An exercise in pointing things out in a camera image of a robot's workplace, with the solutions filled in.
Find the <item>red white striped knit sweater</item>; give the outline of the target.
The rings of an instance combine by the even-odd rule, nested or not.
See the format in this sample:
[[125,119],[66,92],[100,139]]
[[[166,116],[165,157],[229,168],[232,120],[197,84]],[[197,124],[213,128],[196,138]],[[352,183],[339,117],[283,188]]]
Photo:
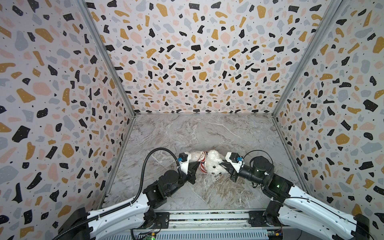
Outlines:
[[204,174],[207,174],[208,171],[206,169],[206,166],[205,166],[205,162],[206,162],[206,158],[207,158],[207,155],[208,155],[208,152],[201,152],[201,155],[200,157],[198,158],[198,162],[200,163],[199,165],[199,169],[201,172],[203,172]]

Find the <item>white plush teddy bear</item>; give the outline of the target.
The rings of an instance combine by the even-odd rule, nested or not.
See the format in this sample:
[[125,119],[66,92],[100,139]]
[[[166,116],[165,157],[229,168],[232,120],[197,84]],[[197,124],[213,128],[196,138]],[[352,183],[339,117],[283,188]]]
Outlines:
[[[198,162],[198,158],[200,157],[201,152],[202,151],[191,152],[191,162]],[[208,171],[207,174],[218,176],[228,173],[222,166],[220,166],[220,163],[224,162],[224,157],[218,151],[210,150],[205,152],[208,152],[205,162],[205,166]]]

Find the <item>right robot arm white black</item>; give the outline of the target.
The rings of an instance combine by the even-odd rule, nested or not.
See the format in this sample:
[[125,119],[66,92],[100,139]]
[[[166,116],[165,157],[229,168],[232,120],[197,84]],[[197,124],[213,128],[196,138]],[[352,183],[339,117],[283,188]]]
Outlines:
[[250,165],[236,153],[227,153],[220,164],[236,182],[238,178],[260,186],[270,198],[262,217],[251,225],[290,226],[322,240],[371,240],[370,221],[362,214],[344,213],[317,200],[291,181],[275,174],[274,165],[263,156]]

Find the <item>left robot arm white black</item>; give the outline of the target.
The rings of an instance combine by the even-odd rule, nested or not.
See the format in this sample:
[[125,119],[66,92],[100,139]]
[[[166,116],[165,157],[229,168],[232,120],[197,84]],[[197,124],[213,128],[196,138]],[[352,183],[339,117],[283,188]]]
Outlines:
[[194,184],[200,162],[189,163],[186,173],[179,176],[168,170],[147,186],[139,197],[113,206],[86,211],[75,210],[60,227],[55,240],[104,240],[125,230],[149,228],[156,220],[155,209],[161,207],[185,183]]

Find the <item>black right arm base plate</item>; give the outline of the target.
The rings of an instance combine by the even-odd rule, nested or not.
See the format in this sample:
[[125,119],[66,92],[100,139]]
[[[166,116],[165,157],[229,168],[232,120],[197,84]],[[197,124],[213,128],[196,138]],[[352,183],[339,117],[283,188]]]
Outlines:
[[287,227],[278,220],[278,211],[249,211],[248,214],[248,223],[252,227]]

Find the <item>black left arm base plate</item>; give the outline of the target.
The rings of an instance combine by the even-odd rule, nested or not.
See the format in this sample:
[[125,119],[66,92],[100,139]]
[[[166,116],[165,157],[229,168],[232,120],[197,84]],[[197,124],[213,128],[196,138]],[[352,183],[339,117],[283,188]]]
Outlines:
[[144,214],[144,223],[141,225],[140,229],[167,229],[170,223],[170,213],[169,212],[151,212],[148,211]]

